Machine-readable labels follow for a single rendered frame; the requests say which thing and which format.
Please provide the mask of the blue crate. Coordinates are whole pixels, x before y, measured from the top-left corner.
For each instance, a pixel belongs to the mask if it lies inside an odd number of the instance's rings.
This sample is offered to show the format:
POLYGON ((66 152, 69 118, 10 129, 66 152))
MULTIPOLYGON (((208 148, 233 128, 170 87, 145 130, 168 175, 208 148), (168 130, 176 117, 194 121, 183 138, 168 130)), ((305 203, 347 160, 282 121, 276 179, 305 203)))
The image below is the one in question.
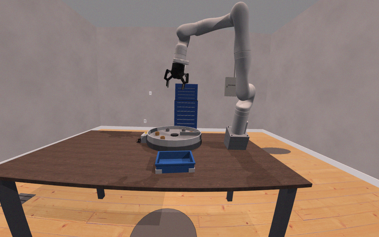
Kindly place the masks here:
POLYGON ((191 150, 158 151, 155 174, 195 172, 191 150))

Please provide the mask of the grey round turntable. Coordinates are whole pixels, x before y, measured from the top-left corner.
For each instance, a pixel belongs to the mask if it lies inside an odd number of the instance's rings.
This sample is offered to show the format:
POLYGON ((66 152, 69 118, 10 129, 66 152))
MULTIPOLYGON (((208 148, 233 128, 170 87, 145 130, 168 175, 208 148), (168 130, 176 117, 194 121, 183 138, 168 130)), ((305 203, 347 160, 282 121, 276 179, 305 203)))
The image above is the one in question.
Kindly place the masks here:
POLYGON ((153 150, 171 151, 171 150, 194 150, 201 146, 201 131, 196 128, 185 126, 163 126, 157 127, 145 132, 138 139, 137 143, 147 144, 153 150), (169 132, 166 131, 169 128, 169 132), (186 131, 182 132, 182 128, 186 131), (160 132, 155 136, 155 132, 160 132), (193 132, 189 132, 193 131, 193 132), (194 132, 196 131, 196 132, 194 132), (160 139, 164 136, 164 139, 160 139), (140 140, 140 141, 139 141, 140 140))

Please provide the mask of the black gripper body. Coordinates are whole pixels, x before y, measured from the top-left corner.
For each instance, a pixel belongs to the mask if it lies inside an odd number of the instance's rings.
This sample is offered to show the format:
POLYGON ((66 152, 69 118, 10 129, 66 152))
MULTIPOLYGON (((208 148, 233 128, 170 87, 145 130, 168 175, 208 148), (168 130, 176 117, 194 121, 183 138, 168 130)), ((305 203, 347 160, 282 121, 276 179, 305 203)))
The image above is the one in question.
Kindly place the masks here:
POLYGON ((181 79, 179 76, 179 73, 182 75, 182 77, 185 75, 185 65, 180 63, 172 63, 172 69, 170 71, 171 75, 173 75, 175 72, 177 73, 173 78, 174 79, 181 79))

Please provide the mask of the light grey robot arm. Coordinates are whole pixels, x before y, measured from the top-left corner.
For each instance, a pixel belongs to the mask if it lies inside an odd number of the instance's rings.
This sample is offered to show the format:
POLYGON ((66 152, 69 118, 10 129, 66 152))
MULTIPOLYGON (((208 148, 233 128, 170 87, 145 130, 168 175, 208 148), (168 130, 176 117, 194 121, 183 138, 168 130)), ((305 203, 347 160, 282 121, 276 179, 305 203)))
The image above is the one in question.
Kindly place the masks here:
POLYGON ((188 65, 186 60, 190 36, 201 36, 222 28, 234 27, 234 59, 236 65, 236 96, 239 99, 233 117, 231 132, 246 133, 248 116, 253 105, 256 89, 249 84, 251 66, 251 42, 249 36, 249 9, 244 2, 236 3, 231 12, 217 18, 206 18, 196 23, 183 24, 177 28, 178 44, 175 47, 173 63, 188 65))

